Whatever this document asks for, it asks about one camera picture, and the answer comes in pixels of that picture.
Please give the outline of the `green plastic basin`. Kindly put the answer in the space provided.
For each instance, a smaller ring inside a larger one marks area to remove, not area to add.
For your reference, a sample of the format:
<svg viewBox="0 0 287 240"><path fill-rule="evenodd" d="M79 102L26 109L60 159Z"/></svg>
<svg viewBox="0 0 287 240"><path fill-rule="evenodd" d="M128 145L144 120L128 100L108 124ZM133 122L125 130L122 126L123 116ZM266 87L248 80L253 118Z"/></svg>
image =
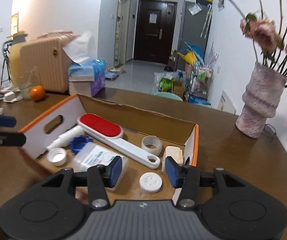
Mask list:
<svg viewBox="0 0 287 240"><path fill-rule="evenodd" d="M169 93L169 92L155 92L153 95L161 97L161 98L167 98L167 99L172 99L172 100L183 102L180 96L173 94L173 93Z"/></svg>

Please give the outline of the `grey refrigerator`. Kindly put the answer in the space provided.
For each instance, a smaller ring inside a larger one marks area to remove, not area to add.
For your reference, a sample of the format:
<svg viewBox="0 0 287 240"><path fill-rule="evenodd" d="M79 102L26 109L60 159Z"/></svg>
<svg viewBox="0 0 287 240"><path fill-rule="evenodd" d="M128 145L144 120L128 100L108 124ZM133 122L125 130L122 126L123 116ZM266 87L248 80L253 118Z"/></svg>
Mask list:
<svg viewBox="0 0 287 240"><path fill-rule="evenodd" d="M212 2L207 0L184 1L177 52L185 54L189 46L196 47L197 53L204 59L211 18Z"/></svg>

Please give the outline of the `pink ribbed suitcase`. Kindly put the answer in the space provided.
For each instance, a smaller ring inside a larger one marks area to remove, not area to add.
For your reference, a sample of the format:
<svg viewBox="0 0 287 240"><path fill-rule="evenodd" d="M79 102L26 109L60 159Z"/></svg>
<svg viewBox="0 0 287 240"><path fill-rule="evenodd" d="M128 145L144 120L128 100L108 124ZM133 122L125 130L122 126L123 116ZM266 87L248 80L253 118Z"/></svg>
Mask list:
<svg viewBox="0 0 287 240"><path fill-rule="evenodd" d="M73 64L63 48L79 37L72 31L52 31L26 42L20 49L22 72L36 71L40 84L47 91L68 90L68 67Z"/></svg>

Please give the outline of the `white rectangular plastic bottle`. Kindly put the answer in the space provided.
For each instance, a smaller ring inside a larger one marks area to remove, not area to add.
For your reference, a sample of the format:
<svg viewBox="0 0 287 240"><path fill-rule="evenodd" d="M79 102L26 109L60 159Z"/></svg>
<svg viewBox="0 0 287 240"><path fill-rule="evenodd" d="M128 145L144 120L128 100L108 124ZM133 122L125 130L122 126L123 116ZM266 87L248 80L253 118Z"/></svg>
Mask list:
<svg viewBox="0 0 287 240"><path fill-rule="evenodd" d="M115 191L124 177L129 164L129 159L122 154L111 151L101 145L93 142L88 142L80 150L78 154L72 160L72 168L75 172L86 172L86 170L92 166L105 165L108 166L115 157L121 157L122 159L122 171L116 181L116 185L113 188L108 188L108 191Z"/></svg>

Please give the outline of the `white screw cap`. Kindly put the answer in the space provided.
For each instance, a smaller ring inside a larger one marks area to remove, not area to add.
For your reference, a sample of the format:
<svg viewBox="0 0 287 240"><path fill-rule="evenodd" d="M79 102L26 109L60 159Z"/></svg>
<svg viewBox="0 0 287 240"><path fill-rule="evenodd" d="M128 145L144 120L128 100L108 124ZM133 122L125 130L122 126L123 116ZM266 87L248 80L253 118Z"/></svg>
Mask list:
<svg viewBox="0 0 287 240"><path fill-rule="evenodd" d="M64 148L54 148L47 153L47 161L54 166L62 166L67 161L67 152Z"/></svg>

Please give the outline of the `pink ceramic vase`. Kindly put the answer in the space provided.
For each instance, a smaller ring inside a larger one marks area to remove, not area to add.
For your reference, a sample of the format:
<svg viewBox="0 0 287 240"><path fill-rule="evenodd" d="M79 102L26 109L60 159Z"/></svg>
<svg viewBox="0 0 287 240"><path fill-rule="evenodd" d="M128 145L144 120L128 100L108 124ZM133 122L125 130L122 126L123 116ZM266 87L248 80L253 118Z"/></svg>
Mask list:
<svg viewBox="0 0 287 240"><path fill-rule="evenodd" d="M257 139L262 134L266 120L276 115L287 78L255 63L250 81L242 95L244 106L236 120L236 127L248 137Z"/></svg>

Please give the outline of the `red white lint brush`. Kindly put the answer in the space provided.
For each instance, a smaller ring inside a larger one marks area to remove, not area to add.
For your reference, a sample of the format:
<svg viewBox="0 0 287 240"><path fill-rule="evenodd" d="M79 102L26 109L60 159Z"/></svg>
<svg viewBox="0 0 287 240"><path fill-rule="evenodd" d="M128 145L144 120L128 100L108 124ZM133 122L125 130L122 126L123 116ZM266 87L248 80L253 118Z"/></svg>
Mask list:
<svg viewBox="0 0 287 240"><path fill-rule="evenodd" d="M96 140L103 142L138 163L154 170L159 167L159 157L123 139L124 130L121 126L93 113L81 115L77 119L77 123Z"/></svg>

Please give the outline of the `white tissue box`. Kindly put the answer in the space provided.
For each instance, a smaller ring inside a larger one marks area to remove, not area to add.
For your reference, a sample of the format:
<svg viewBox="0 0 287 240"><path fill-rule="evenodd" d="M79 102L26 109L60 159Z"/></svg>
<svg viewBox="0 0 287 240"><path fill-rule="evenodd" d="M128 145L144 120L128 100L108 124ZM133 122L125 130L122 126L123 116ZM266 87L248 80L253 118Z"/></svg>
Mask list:
<svg viewBox="0 0 287 240"><path fill-rule="evenodd" d="M105 75L101 74L94 81L69 81L69 94L82 94L88 97L94 97L106 86Z"/></svg>

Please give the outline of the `white lid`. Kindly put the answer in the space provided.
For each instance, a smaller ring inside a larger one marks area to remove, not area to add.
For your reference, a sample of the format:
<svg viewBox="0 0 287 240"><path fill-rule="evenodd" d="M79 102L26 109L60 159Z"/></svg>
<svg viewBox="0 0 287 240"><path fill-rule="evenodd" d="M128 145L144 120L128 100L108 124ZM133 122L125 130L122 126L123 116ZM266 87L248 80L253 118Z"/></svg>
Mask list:
<svg viewBox="0 0 287 240"><path fill-rule="evenodd" d="M157 173L146 172L139 179L140 187L148 193L156 193L162 187L162 178Z"/></svg>

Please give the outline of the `clear drinking glass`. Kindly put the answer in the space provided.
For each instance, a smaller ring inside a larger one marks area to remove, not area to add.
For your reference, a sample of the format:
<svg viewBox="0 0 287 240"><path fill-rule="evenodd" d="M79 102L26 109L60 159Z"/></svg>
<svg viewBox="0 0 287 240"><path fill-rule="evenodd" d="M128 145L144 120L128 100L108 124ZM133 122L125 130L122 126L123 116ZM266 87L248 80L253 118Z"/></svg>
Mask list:
<svg viewBox="0 0 287 240"><path fill-rule="evenodd" d="M37 67L33 67L28 72L22 72L22 74L16 78L16 81L23 99L31 100L30 91L39 84Z"/></svg>

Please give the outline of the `yellow watering can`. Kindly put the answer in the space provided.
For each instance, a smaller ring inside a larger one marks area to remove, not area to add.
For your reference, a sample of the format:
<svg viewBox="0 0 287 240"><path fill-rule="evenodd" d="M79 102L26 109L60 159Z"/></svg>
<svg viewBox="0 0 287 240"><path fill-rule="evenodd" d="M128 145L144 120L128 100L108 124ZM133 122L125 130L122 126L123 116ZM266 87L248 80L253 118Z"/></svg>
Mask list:
<svg viewBox="0 0 287 240"><path fill-rule="evenodd" d="M188 50L186 54L177 52L178 56L180 56L187 64L195 64L197 61L200 61L200 55L195 51Z"/></svg>

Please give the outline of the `blue plastic lid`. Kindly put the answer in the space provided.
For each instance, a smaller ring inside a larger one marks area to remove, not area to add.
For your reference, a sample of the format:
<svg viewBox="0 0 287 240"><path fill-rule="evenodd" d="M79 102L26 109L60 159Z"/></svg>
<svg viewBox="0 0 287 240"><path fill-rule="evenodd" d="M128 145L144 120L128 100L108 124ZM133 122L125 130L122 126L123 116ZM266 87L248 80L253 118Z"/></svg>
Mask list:
<svg viewBox="0 0 287 240"><path fill-rule="evenodd" d="M73 138L72 141L69 142L69 149L71 150L71 152L73 152L73 154L76 155L89 142L93 142L93 139L85 135L80 135L78 137Z"/></svg>

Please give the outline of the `white power adapter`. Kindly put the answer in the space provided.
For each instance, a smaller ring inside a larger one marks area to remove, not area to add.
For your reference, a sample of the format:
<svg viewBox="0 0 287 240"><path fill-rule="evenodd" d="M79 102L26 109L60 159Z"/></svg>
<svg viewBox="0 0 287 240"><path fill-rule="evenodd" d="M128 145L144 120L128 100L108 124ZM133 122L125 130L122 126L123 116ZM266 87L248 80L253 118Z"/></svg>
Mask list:
<svg viewBox="0 0 287 240"><path fill-rule="evenodd" d="M182 149L177 146L167 146L164 150L163 157L162 157L162 167L161 167L162 174L166 174L166 158L167 157L172 157L178 165L182 165L183 163Z"/></svg>

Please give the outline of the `small white spray bottle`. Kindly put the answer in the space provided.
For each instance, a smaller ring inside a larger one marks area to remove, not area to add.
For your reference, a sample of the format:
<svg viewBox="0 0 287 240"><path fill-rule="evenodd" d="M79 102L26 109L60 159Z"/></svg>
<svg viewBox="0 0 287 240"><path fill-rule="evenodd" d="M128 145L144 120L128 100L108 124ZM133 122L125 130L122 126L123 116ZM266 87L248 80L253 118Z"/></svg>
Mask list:
<svg viewBox="0 0 287 240"><path fill-rule="evenodd" d="M46 147L47 151L51 151L55 148L67 147L69 143L80 135L83 135L83 128L79 125L67 130L65 133L58 136L49 146Z"/></svg>

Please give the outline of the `red cardboard box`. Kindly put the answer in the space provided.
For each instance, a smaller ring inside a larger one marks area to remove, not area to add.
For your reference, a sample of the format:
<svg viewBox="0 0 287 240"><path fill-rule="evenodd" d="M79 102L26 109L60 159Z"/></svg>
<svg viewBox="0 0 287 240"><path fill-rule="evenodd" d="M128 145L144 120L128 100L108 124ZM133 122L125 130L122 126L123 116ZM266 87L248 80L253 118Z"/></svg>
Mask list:
<svg viewBox="0 0 287 240"><path fill-rule="evenodd" d="M60 170L47 161L47 146L61 134L77 125L77 119L84 114L95 114L120 125L124 130L123 139L136 147L141 147L145 137L153 136L161 140L163 148L177 146L181 149L183 161L197 165L199 126L193 122L180 120L161 113L139 109L119 103L89 98L84 95L72 95L60 101L27 124L21 132L26 136L26 144L20 153L26 162L38 172L51 175ZM180 190L171 186L167 175L162 172L164 151L148 161L155 168L149 168L131 157L127 157L126 170L117 187L108 190L109 200L177 200ZM158 192L148 193L139 183L146 172L161 176L162 187Z"/></svg>

